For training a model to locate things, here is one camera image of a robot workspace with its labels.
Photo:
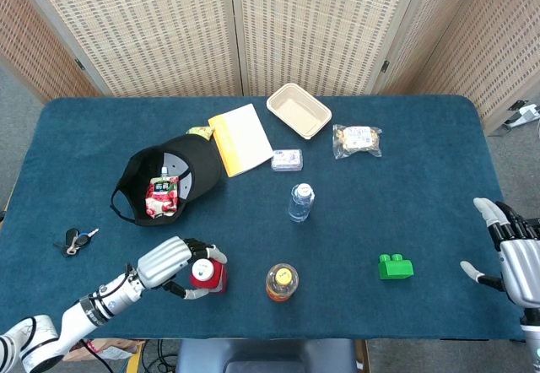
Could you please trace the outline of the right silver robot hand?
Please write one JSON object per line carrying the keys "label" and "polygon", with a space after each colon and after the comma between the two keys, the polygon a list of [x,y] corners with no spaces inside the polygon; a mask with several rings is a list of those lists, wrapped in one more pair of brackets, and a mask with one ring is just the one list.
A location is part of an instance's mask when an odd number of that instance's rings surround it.
{"label": "right silver robot hand", "polygon": [[540,227],[501,201],[476,197],[473,205],[486,223],[501,276],[488,276],[465,260],[460,261],[463,272],[477,284],[505,292],[523,309],[540,309]]}

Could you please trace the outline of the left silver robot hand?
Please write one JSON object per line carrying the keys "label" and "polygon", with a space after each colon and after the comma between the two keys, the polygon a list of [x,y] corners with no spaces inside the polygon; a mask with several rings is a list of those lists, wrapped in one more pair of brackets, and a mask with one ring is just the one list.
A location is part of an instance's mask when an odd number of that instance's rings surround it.
{"label": "left silver robot hand", "polygon": [[207,289],[185,289],[173,281],[183,268],[199,259],[214,259],[226,265],[227,256],[216,245],[174,236],[138,260],[138,279],[145,289],[169,291],[183,300],[196,300],[210,293]]}

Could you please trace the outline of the red bottle white cap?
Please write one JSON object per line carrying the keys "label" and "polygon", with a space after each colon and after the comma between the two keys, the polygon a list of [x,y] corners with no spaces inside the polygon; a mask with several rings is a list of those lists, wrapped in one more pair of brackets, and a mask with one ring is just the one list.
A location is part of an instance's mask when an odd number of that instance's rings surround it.
{"label": "red bottle white cap", "polygon": [[227,285],[226,266],[214,259],[199,259],[192,264],[191,285],[196,289],[207,289],[210,293],[222,293]]}

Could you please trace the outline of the clear water bottle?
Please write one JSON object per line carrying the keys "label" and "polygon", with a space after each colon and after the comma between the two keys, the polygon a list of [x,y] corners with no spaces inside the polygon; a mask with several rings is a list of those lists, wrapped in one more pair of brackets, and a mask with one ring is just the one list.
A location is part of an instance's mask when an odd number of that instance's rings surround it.
{"label": "clear water bottle", "polygon": [[295,185],[291,190],[289,200],[289,218],[296,223],[305,221],[311,211],[315,193],[308,183]]}

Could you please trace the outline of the dark robot base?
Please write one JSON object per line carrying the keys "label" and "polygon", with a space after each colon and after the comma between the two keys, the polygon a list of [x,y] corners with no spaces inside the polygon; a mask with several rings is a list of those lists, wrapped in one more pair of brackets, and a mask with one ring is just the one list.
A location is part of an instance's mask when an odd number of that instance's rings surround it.
{"label": "dark robot base", "polygon": [[358,373],[350,339],[183,339],[175,373]]}

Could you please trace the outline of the red jelly drink pouch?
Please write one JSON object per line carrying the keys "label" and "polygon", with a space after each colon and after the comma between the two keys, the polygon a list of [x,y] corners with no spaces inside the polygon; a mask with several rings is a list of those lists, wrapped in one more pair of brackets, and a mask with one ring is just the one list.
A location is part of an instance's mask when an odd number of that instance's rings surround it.
{"label": "red jelly drink pouch", "polygon": [[178,176],[171,176],[167,166],[161,167],[160,176],[148,184],[145,196],[146,214],[151,219],[172,217],[178,209]]}

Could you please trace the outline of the bunch of keys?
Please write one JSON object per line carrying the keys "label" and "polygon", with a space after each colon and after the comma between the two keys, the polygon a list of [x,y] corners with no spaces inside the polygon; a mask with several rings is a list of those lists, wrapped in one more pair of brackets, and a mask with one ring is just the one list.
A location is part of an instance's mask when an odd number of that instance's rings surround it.
{"label": "bunch of keys", "polygon": [[76,228],[71,228],[65,233],[64,243],[54,242],[53,246],[60,251],[63,257],[75,257],[83,247],[91,242],[99,231],[100,229],[96,228],[83,233]]}

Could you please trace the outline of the black baseball cap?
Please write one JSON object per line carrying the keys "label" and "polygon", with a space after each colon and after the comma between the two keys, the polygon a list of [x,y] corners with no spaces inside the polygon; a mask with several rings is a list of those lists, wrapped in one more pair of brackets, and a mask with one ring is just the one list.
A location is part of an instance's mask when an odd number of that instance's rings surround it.
{"label": "black baseball cap", "polygon": [[[178,209],[172,217],[151,219],[146,214],[145,196],[152,178],[167,166],[171,176],[178,176]],[[212,143],[198,135],[185,134],[165,143],[142,149],[127,162],[114,193],[127,199],[132,216],[121,213],[114,203],[111,209],[121,219],[138,226],[158,226],[175,222],[186,205],[210,191],[221,177],[221,159]]]}

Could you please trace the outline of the orange drink bottle yellow cap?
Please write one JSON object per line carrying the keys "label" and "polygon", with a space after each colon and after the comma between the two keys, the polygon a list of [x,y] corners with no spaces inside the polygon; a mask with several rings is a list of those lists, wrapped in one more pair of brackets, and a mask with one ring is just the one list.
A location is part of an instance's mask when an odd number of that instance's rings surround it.
{"label": "orange drink bottle yellow cap", "polygon": [[278,263],[267,273],[265,285],[267,296],[276,302],[289,300],[299,286],[299,274],[288,263]]}

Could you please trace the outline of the green toy brick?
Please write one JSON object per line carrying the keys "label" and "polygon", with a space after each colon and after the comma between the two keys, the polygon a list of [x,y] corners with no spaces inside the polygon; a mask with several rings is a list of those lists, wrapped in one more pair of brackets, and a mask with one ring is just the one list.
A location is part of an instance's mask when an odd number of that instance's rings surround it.
{"label": "green toy brick", "polygon": [[410,278],[414,275],[413,263],[401,253],[383,253],[379,255],[378,274],[381,280]]}

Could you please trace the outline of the yellow green snack packet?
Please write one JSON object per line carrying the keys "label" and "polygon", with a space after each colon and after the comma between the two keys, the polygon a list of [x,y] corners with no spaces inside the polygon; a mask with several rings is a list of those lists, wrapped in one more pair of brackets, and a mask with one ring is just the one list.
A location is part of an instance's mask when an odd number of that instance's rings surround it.
{"label": "yellow green snack packet", "polygon": [[191,127],[186,131],[186,134],[198,135],[199,137],[205,138],[206,140],[210,141],[213,137],[213,128],[210,126]]}

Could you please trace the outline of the yellow white notebook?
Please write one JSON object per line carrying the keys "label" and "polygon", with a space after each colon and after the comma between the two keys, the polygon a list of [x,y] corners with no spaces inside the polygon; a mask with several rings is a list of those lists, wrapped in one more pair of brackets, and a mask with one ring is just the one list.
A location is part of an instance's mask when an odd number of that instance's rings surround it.
{"label": "yellow white notebook", "polygon": [[208,125],[228,177],[245,173],[273,157],[253,104],[211,117]]}

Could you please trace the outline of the white power strip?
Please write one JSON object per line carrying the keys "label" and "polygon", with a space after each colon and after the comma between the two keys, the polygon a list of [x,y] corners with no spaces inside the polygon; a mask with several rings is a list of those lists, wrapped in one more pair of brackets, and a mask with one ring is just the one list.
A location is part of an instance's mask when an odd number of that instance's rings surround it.
{"label": "white power strip", "polygon": [[515,112],[503,125],[509,129],[525,125],[540,119],[540,105],[524,105]]}

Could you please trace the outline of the blue felt tablecloth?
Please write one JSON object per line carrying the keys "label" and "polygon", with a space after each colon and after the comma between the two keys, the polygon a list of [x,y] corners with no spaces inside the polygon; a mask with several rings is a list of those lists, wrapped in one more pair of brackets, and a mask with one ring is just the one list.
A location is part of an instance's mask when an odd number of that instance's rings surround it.
{"label": "blue felt tablecloth", "polygon": [[[108,284],[178,235],[228,258],[221,295],[182,300],[148,289],[95,332],[119,338],[519,338],[520,310],[475,284],[468,260],[496,275],[499,260],[475,197],[501,197],[474,105],[456,95],[326,97],[332,119],[382,130],[382,156],[335,159],[332,130],[305,140],[262,97],[58,99],[40,115],[0,228],[0,333],[27,316],[60,322],[79,298]],[[269,164],[223,177],[166,226],[140,227],[114,188],[139,150],[212,116],[253,104],[271,145],[300,149],[303,169]],[[308,218],[289,218],[292,188],[314,190]],[[75,257],[53,246],[71,228],[99,228]],[[410,278],[381,280],[380,254],[401,253]],[[267,296],[278,263],[299,286]]]}

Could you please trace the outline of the small tissue pack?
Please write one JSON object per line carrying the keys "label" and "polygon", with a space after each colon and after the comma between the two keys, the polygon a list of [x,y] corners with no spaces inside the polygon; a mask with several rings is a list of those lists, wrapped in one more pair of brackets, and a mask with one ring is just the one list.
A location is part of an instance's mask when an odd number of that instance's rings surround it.
{"label": "small tissue pack", "polygon": [[300,171],[303,155],[300,149],[278,149],[273,151],[271,168],[274,171]]}

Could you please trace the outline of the beige paper food tray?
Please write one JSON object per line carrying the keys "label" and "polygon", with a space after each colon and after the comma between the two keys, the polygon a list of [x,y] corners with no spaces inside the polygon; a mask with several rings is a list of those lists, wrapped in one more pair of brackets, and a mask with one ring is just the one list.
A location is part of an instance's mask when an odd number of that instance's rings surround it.
{"label": "beige paper food tray", "polygon": [[267,108],[303,139],[310,140],[332,119],[332,112],[298,84],[287,83],[267,98]]}

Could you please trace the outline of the clear bag of snacks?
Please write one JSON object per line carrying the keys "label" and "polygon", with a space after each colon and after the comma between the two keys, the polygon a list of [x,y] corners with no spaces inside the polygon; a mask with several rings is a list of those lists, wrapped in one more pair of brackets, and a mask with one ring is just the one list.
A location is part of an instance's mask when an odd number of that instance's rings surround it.
{"label": "clear bag of snacks", "polygon": [[332,125],[332,152],[335,159],[348,158],[358,152],[382,156],[380,148],[382,130],[378,127]]}

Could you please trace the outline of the woven folding screen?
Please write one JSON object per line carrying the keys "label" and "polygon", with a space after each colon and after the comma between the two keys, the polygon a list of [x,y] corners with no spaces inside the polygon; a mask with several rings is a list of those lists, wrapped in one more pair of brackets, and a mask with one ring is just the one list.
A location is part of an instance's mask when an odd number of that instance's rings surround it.
{"label": "woven folding screen", "polygon": [[540,95],[540,0],[0,0],[0,57],[44,101],[454,94],[492,132]]}

